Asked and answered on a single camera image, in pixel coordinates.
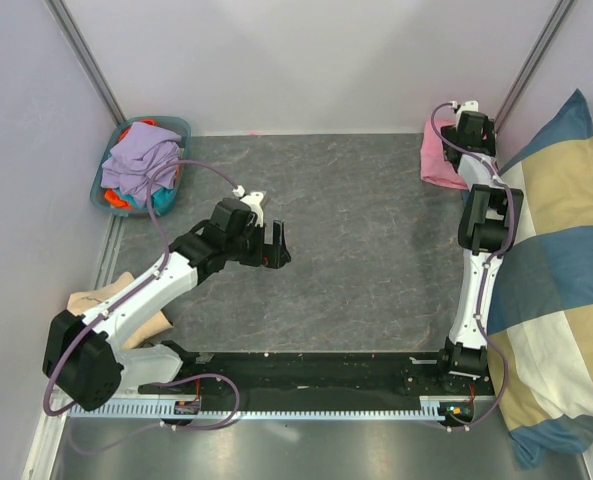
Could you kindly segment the pink t shirt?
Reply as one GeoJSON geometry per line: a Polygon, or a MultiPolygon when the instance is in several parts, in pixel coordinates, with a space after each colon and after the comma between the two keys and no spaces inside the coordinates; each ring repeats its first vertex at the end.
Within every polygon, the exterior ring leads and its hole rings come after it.
{"type": "Polygon", "coordinates": [[[432,128],[431,120],[425,123],[420,149],[421,180],[439,187],[467,190],[467,184],[444,158],[443,145],[432,128]]]}

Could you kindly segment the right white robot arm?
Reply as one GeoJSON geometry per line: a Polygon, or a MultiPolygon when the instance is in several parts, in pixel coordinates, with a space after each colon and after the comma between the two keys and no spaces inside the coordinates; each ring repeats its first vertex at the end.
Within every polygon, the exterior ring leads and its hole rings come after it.
{"type": "Polygon", "coordinates": [[[432,115],[430,126],[442,142],[445,161],[467,187],[457,232],[464,258],[460,299],[433,371],[436,386],[453,394],[487,373],[485,334],[492,291],[515,241],[524,194],[501,179],[494,121],[479,111],[478,103],[451,101],[439,107],[451,109],[455,123],[439,127],[432,115]]]}

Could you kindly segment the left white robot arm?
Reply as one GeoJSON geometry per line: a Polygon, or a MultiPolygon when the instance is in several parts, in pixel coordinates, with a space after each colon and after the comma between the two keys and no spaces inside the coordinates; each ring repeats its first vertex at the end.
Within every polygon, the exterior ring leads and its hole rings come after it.
{"type": "Polygon", "coordinates": [[[143,385],[164,384],[174,393],[191,389],[196,371],[177,348],[128,349],[125,344],[163,307],[229,262],[271,269],[290,262],[284,224],[265,223],[264,203],[259,191],[221,200],[209,219],[177,237],[131,284],[81,314],[57,314],[42,366],[46,391],[59,388],[83,410],[93,411],[117,392],[143,385]]]}

